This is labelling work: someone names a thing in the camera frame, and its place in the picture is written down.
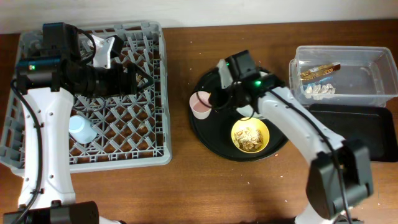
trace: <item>black plate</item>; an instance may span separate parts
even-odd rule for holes
[[[386,108],[314,104],[310,112],[345,139],[360,139],[372,161],[397,162],[398,145],[391,112]]]
[[[196,85],[194,92],[207,91],[221,86],[220,78],[216,74],[208,73]],[[267,158],[276,153],[287,142],[287,138],[270,121],[261,120],[269,130],[269,142],[265,149],[258,153],[244,153],[233,144],[231,130],[234,123],[243,118],[236,110],[225,109],[220,111],[212,110],[209,117],[200,120],[196,119],[189,109],[191,126],[198,139],[215,154],[232,161],[255,161]]]

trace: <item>gray plastic crate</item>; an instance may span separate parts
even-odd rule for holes
[[[70,172],[123,169],[164,165],[170,162],[170,113],[167,102],[167,58],[165,40],[156,22],[80,27],[106,38],[118,35],[124,41],[122,55],[112,63],[126,66],[134,62],[154,77],[154,85],[137,95],[104,101],[76,96],[71,115],[88,118],[98,135],[89,144],[77,143],[71,136]],[[82,54],[90,51],[88,39],[80,36]],[[23,33],[17,61],[41,48],[42,32]],[[17,175],[24,174],[24,117],[22,106],[11,92],[0,142],[0,162]]]

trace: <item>transparent container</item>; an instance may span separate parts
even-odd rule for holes
[[[339,62],[341,68],[313,80],[300,74],[311,68]],[[398,96],[398,71],[391,51],[385,47],[300,46],[289,65],[290,89],[303,105],[385,106]],[[335,94],[314,94],[309,85],[331,84]]]

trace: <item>bowl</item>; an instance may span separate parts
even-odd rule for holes
[[[242,129],[246,129],[246,128],[251,128],[253,130],[260,130],[260,133],[262,135],[262,146],[259,147],[256,151],[248,152],[248,151],[245,151],[245,150],[239,148],[239,144],[235,138],[234,133],[236,133]],[[257,118],[250,118],[250,119],[242,118],[242,119],[238,120],[237,122],[235,122],[234,126],[232,127],[231,140],[240,151],[245,152],[245,153],[257,153],[257,152],[260,152],[263,149],[265,149],[266,146],[268,145],[269,130],[268,130],[266,124],[264,124],[261,120],[259,120]]]

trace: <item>wooden table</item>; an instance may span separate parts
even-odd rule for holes
[[[384,46],[398,58],[398,20],[164,29],[169,66],[173,159],[166,166],[72,174],[77,202],[128,223],[239,223],[294,217],[307,205],[308,165],[288,142],[277,157],[233,162],[213,154],[188,121],[195,83],[218,60],[249,49],[285,81],[300,45]],[[0,35],[1,102],[9,93],[18,35]],[[6,105],[1,105],[4,117]],[[388,102],[398,125],[398,99]],[[374,195],[353,214],[367,223],[398,222],[398,164],[372,164]],[[0,166],[0,213],[17,208],[22,179]]]

